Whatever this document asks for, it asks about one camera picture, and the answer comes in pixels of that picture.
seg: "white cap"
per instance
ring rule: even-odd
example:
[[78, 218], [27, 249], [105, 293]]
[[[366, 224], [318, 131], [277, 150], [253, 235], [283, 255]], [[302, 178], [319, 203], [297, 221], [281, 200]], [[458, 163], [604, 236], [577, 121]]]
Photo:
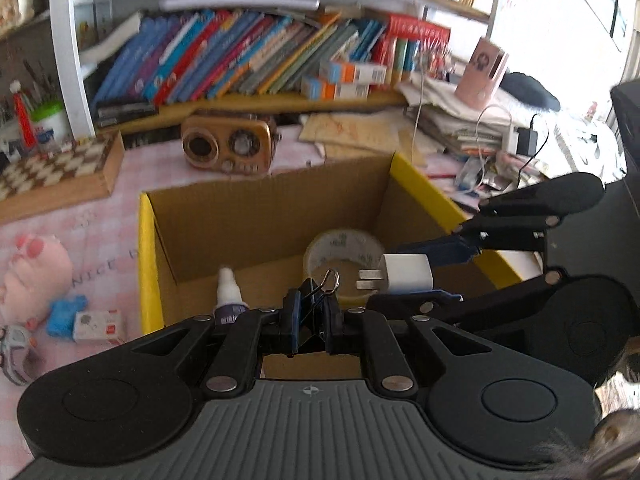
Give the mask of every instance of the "white cap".
[[219, 306], [227, 304], [243, 304], [240, 287], [236, 283], [234, 272], [229, 267], [220, 267], [218, 271], [218, 304]]

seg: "green lid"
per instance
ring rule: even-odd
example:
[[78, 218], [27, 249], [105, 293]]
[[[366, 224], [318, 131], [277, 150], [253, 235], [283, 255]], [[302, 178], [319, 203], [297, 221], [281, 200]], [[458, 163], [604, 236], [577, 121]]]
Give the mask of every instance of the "green lid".
[[33, 112], [31, 112], [31, 120], [37, 123], [38, 121], [64, 111], [65, 107], [60, 101], [51, 101], [49, 103], [40, 105]]

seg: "pink plush toy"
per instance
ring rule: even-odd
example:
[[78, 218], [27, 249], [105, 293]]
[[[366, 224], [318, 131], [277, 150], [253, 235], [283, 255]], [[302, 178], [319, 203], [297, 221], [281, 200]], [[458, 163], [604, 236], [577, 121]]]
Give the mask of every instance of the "pink plush toy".
[[7, 324], [33, 331], [49, 315], [50, 303], [71, 288], [73, 264], [53, 236], [21, 235], [15, 245], [18, 251], [0, 286], [0, 315]]

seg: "glue bottle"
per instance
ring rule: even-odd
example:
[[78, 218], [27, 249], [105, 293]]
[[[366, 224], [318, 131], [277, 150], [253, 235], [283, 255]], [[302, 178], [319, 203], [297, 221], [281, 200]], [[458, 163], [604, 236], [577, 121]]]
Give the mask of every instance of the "glue bottle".
[[9, 85], [9, 90], [14, 95], [14, 107], [15, 116], [20, 124], [20, 130], [22, 132], [22, 142], [24, 143], [24, 149], [30, 152], [36, 147], [36, 137], [33, 134], [33, 127], [29, 120], [29, 113], [27, 107], [24, 105], [22, 95], [20, 94], [20, 81], [13, 81]]
[[229, 267], [220, 267], [218, 271], [218, 304], [213, 311], [216, 324], [233, 323], [240, 314], [249, 310], [242, 301], [240, 287], [236, 283], [234, 272]]

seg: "white bottle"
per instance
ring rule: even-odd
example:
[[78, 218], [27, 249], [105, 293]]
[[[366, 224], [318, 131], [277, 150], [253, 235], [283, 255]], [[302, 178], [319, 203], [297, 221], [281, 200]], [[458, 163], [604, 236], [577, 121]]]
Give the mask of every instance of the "white bottle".
[[216, 324], [233, 323], [240, 314], [249, 310], [249, 306], [242, 301], [240, 287], [236, 283], [234, 272], [229, 267], [220, 267], [218, 271], [218, 304], [213, 316]]

